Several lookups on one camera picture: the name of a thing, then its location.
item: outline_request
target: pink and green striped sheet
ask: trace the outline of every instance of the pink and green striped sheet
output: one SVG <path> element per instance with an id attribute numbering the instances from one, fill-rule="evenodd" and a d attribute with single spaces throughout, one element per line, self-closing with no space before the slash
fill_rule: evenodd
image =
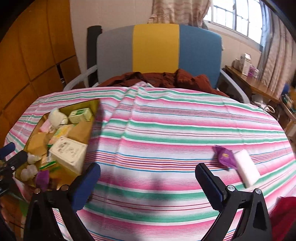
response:
<path id="1" fill-rule="evenodd" d="M 278 197 L 295 192 L 295 156 L 277 121 L 251 104 L 197 91 L 139 84 L 53 93 L 25 111 L 6 143 L 13 141 L 18 152 L 44 113 L 97 98 L 101 106 L 85 162 L 99 163 L 102 176 L 92 200 L 78 211 L 95 240 L 201 240 L 218 212 L 195 179 L 200 162 L 226 185 L 260 188 L 269 210 Z M 237 172 L 217 161 L 214 145 L 246 149 L 259 181 L 245 189 Z M 231 239 L 241 213 L 225 240 Z"/>

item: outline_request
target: wooden cabinet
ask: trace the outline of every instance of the wooden cabinet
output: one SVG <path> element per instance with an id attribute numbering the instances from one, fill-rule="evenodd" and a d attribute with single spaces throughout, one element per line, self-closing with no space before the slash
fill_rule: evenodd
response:
<path id="1" fill-rule="evenodd" d="M 10 125 L 13 126 L 25 110 L 37 99 L 31 85 L 24 88 L 3 110 Z"/>
<path id="2" fill-rule="evenodd" d="M 69 9 L 68 0 L 50 0 L 47 2 L 48 27 L 56 64 L 76 54 Z"/>
<path id="3" fill-rule="evenodd" d="M 73 56 L 60 64 L 66 84 L 80 75 L 77 57 Z"/>
<path id="4" fill-rule="evenodd" d="M 0 147 L 3 146 L 6 134 L 9 132 L 11 125 L 5 118 L 4 114 L 0 112 Z"/>
<path id="5" fill-rule="evenodd" d="M 4 108 L 29 83 L 18 38 L 18 21 L 0 42 L 0 102 Z"/>
<path id="6" fill-rule="evenodd" d="M 30 104 L 79 74 L 69 0 L 35 0 L 0 42 L 0 147 Z"/>
<path id="7" fill-rule="evenodd" d="M 32 82 L 38 97 L 63 90 L 57 67 L 54 66 Z"/>
<path id="8" fill-rule="evenodd" d="M 19 17 L 20 46 L 30 80 L 54 66 L 46 14 L 47 1 L 35 0 Z"/>

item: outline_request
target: white box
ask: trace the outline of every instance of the white box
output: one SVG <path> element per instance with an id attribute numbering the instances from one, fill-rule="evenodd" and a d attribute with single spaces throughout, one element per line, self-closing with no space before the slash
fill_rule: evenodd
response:
<path id="1" fill-rule="evenodd" d="M 50 148 L 52 160 L 80 175 L 87 145 L 66 137 L 60 137 Z"/>
<path id="2" fill-rule="evenodd" d="M 232 67 L 234 67 L 235 69 L 237 69 L 237 70 L 240 71 L 240 69 L 239 69 L 239 62 L 240 62 L 240 60 L 239 60 L 238 58 L 236 58 L 236 59 L 233 61 L 233 66 L 232 66 Z"/>
<path id="3" fill-rule="evenodd" d="M 251 56 L 247 53 L 241 55 L 239 61 L 239 70 L 242 72 L 243 75 L 248 76 L 251 64 Z"/>

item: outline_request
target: chair backrest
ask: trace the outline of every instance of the chair backrest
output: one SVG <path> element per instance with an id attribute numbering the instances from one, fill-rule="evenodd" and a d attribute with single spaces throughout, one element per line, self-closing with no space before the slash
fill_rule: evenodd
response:
<path id="1" fill-rule="evenodd" d="M 209 30 L 177 24 L 139 24 L 106 31 L 97 39 L 99 83 L 126 72 L 206 74 L 216 87 L 221 37 Z"/>

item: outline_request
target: small green box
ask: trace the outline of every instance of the small green box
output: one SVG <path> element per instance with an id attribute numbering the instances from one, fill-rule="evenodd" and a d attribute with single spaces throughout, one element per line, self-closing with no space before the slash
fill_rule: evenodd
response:
<path id="1" fill-rule="evenodd" d="M 90 121 L 91 117 L 92 117 L 92 112 L 91 112 L 90 108 L 74 110 L 68 116 L 69 120 L 72 123 L 78 123 L 81 121 Z"/>

